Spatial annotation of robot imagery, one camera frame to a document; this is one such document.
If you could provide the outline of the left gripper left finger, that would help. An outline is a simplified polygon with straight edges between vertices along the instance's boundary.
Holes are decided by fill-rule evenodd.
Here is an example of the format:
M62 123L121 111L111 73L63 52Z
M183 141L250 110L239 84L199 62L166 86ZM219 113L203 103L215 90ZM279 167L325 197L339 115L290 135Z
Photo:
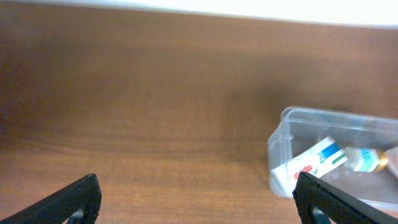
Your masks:
M1 223L94 223L101 206L96 174L88 174Z

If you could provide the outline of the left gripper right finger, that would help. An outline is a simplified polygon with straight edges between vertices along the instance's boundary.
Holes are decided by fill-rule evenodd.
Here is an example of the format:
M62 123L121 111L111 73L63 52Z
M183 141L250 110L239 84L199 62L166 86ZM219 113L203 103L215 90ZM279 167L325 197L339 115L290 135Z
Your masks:
M397 218L308 172L299 173L293 197L302 223L397 224Z

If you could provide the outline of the white blue red box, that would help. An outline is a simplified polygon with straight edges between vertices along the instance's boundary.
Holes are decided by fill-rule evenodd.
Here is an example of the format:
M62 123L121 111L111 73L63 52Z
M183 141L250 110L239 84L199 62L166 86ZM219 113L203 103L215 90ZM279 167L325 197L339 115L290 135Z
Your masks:
M320 178L347 160L344 150L327 136L298 156L271 169L271 190L279 197L291 198L301 172Z

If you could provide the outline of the small jar gold lid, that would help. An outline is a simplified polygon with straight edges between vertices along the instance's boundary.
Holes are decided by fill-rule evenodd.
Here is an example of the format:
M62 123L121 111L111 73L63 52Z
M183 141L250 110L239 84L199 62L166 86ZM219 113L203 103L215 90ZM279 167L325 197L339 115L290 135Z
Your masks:
M345 166L354 172L380 171L387 166L389 161L385 152L378 149L346 147L344 152L348 158Z

